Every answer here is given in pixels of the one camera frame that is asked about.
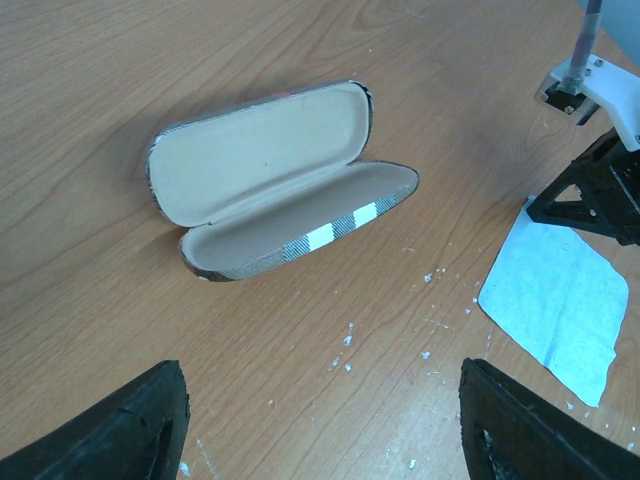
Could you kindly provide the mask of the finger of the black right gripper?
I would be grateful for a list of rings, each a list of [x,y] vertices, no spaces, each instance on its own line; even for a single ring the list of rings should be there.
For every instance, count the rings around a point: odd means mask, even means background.
[[[531,220],[639,243],[639,153],[615,130],[599,137],[527,207]]]

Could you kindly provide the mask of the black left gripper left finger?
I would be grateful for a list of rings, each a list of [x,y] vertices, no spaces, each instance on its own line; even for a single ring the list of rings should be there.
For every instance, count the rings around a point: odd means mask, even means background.
[[[174,479],[190,420],[179,362],[162,361],[1,460],[3,479]]]

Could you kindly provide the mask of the brown plaid glasses case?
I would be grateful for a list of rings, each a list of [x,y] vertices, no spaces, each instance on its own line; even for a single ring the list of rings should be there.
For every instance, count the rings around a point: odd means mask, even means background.
[[[362,154],[373,98],[356,80],[284,91],[167,127],[146,179],[159,211],[184,229],[187,267],[238,281],[293,262],[390,211],[418,172]]]

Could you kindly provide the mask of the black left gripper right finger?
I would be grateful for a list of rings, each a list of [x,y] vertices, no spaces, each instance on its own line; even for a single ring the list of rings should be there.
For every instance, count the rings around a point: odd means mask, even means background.
[[[461,442],[472,479],[637,479],[639,457],[489,362],[466,358]]]

